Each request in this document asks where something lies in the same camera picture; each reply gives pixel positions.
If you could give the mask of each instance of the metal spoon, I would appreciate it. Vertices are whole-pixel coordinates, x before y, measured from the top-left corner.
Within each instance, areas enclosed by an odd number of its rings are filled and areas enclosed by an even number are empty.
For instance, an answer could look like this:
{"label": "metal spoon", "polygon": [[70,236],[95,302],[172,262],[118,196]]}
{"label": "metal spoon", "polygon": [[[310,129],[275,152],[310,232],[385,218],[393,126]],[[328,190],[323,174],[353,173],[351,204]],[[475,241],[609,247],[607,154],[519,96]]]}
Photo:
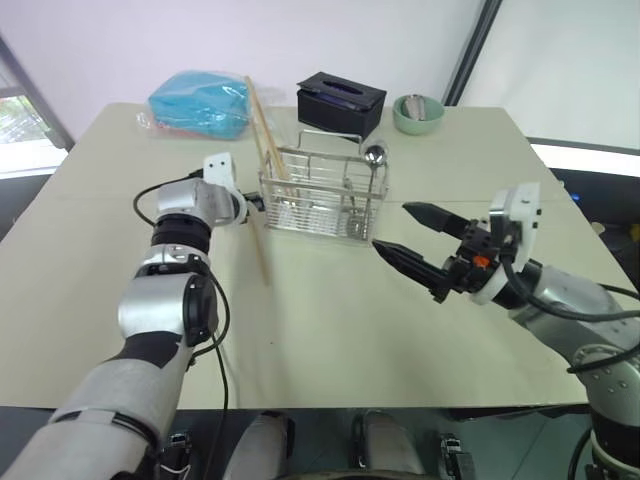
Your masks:
{"label": "metal spoon", "polygon": [[424,97],[422,95],[407,95],[402,102],[403,113],[412,120],[424,121],[427,119]]}
{"label": "metal spoon", "polygon": [[351,212],[349,212],[349,216],[347,217],[347,235],[352,238],[361,238],[363,231],[363,220],[358,215],[358,207],[356,206],[356,198],[353,196],[353,182],[350,178],[345,177],[343,181],[344,188],[349,190],[351,195],[349,198],[351,199]]}
{"label": "metal spoon", "polygon": [[[373,179],[376,178],[376,172],[378,168],[387,164],[387,150],[380,144],[370,145],[364,152],[364,160],[371,169],[371,177],[369,178],[368,193],[371,194],[373,189]],[[367,204],[365,206],[364,224],[365,228],[369,228],[369,217],[371,215],[371,197],[367,198]]]}

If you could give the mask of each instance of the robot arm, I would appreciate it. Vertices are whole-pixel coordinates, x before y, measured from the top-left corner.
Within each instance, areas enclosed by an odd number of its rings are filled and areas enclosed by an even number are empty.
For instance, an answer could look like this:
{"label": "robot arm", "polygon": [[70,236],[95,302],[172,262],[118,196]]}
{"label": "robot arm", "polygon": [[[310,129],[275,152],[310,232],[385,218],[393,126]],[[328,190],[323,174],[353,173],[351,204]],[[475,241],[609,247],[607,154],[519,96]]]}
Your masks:
{"label": "robot arm", "polygon": [[160,188],[151,247],[118,308],[124,347],[36,432],[5,480],[152,477],[194,346],[218,326],[210,238],[246,213],[231,168],[220,154],[205,160],[210,183],[189,178]]}
{"label": "robot arm", "polygon": [[[597,476],[590,478],[640,478],[640,322],[563,318],[570,312],[609,315],[621,308],[602,286],[529,259],[542,213],[538,186],[499,192],[489,222],[467,220],[432,204],[407,203],[404,208],[421,224],[459,239],[456,254],[437,268],[402,245],[374,240],[378,253],[440,303],[451,290],[470,293],[480,305],[497,303],[562,355],[571,365],[569,372],[585,385],[591,408],[596,463],[591,469]],[[532,305],[523,298],[528,295],[563,316]]]}

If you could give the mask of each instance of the black pole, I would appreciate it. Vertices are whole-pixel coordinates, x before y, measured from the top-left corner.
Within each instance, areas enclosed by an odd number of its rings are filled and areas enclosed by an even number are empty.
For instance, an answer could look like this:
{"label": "black pole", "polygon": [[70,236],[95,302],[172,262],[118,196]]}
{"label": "black pole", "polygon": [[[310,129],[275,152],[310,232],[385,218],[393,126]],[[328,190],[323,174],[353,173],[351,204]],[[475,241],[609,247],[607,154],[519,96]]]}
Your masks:
{"label": "black pole", "polygon": [[493,25],[493,21],[498,14],[501,4],[502,0],[485,0],[480,16],[478,17],[478,22],[476,23],[476,28],[473,30],[462,60],[458,65],[458,69],[449,85],[449,90],[445,95],[443,102],[445,105],[454,107],[460,101],[462,92],[467,86],[473,67],[480,56],[484,41],[487,39],[487,35],[489,35],[489,30],[491,30],[491,25]]}

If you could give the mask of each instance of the window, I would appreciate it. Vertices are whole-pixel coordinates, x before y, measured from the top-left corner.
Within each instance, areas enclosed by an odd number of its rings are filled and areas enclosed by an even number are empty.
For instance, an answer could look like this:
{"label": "window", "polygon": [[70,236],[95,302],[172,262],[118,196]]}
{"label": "window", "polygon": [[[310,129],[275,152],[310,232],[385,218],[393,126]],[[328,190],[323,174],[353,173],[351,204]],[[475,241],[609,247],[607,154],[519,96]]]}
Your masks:
{"label": "window", "polygon": [[0,98],[0,178],[50,174],[67,156],[24,95]]}

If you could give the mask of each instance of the blue towel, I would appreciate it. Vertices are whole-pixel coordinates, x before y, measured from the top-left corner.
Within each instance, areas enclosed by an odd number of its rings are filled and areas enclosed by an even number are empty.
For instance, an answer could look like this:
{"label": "blue towel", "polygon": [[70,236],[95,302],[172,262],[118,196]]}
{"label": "blue towel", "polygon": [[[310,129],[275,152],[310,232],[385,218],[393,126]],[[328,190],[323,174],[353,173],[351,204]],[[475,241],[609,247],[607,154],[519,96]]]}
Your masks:
{"label": "blue towel", "polygon": [[216,73],[174,75],[149,97],[149,105],[158,123],[217,138],[237,138],[249,123],[246,84]]}

